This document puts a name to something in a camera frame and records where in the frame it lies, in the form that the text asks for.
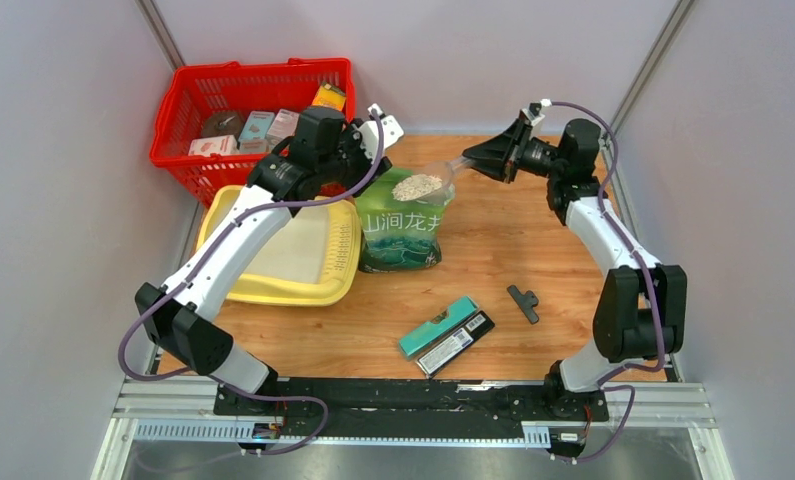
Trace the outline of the clear plastic litter scoop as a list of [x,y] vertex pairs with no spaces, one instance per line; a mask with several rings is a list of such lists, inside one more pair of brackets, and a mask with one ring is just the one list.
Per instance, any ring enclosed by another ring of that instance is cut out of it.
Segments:
[[400,180],[392,188],[392,196],[400,202],[444,205],[455,195],[455,181],[459,175],[474,164],[464,156],[430,163]]

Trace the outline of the green cat litter bag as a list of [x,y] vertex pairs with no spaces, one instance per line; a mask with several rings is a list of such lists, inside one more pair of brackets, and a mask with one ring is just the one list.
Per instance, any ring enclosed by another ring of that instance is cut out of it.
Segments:
[[362,229],[359,270],[391,273],[437,265],[442,261],[438,233],[455,188],[412,201],[395,199],[392,190],[390,184],[372,186],[355,199]]

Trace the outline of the black bag sealing clip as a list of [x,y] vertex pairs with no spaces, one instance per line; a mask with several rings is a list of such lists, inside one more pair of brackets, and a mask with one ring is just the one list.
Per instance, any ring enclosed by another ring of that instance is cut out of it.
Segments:
[[516,285],[509,285],[507,292],[528,322],[532,325],[538,324],[540,317],[536,311],[536,307],[539,305],[537,295],[532,290],[521,291]]

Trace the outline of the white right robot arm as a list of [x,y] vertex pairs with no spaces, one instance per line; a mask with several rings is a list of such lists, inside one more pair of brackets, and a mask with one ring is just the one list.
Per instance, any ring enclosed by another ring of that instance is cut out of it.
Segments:
[[618,373],[646,369],[679,351],[684,342],[687,275],[647,252],[620,222],[595,176],[602,130],[587,119],[567,123],[550,145],[533,136],[535,122],[515,120],[503,133],[462,153],[473,170],[510,183],[527,172],[547,180],[547,202],[562,225],[586,247],[604,277],[592,321],[592,340],[559,361],[557,379],[543,391],[552,416],[571,417],[583,393]]

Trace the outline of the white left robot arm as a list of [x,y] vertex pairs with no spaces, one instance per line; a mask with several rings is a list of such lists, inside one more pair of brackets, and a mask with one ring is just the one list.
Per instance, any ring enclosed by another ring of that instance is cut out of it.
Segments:
[[233,285],[267,242],[302,209],[330,204],[317,196],[338,184],[341,201],[360,195],[391,164],[385,151],[404,134],[396,118],[373,104],[367,120],[348,120],[323,106],[298,117],[294,133],[281,140],[247,176],[245,185],[209,239],[161,286],[143,284],[135,294],[139,317],[122,340],[138,329],[200,376],[240,391],[252,413],[277,405],[274,369],[239,346],[214,323]]

